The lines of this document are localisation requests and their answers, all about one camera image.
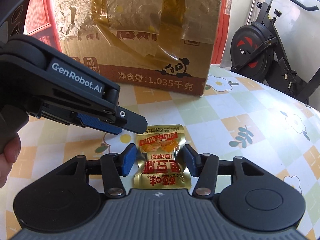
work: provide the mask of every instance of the exercise bike crank arm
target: exercise bike crank arm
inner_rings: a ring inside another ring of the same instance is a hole
[[[278,43],[277,38],[271,38],[269,40],[266,40],[262,44],[260,44],[259,47],[257,47],[253,52],[250,53],[249,59],[243,63],[242,65],[237,65],[233,68],[233,71],[235,73],[239,72],[244,66],[247,66],[251,61],[253,61],[257,56],[259,56],[265,49],[274,46]]]

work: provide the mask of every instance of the yellow flower center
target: yellow flower center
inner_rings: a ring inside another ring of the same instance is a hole
[[[129,143],[131,141],[131,136],[129,134],[123,134],[120,136],[120,141],[122,143]]]

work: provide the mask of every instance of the panda ear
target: panda ear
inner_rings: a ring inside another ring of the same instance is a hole
[[[186,57],[184,57],[184,58],[180,58],[180,60],[181,60],[181,62],[185,65],[185,66],[187,66],[187,65],[189,65],[190,64],[190,61],[186,58]]]

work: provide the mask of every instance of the exercise bike flywheel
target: exercise bike flywheel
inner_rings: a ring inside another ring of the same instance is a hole
[[[267,40],[266,37],[268,37],[268,34],[265,33],[264,35],[263,32],[255,26],[244,25],[240,27],[231,41],[232,66],[235,67],[244,64],[249,59],[250,54]],[[267,48],[237,73],[262,83],[272,60],[273,49]]]

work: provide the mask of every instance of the checkered tablecloth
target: checkered tablecloth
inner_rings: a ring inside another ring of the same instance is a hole
[[[224,160],[242,155],[295,187],[307,202],[298,230],[309,239],[320,236],[318,111],[217,67],[210,69],[203,97],[121,85],[119,105],[145,116],[149,125],[184,125],[187,143],[199,153],[209,152]],[[20,156],[0,189],[2,240],[20,230],[12,201],[23,187],[76,155],[98,159],[135,142],[135,135],[127,131],[114,136],[43,118],[31,118],[19,134]],[[101,146],[108,146],[107,150],[101,152]],[[135,165],[123,179],[126,189],[132,186],[136,170]],[[101,177],[90,177],[90,184],[103,191]],[[219,177],[216,192],[229,184],[228,176]]]

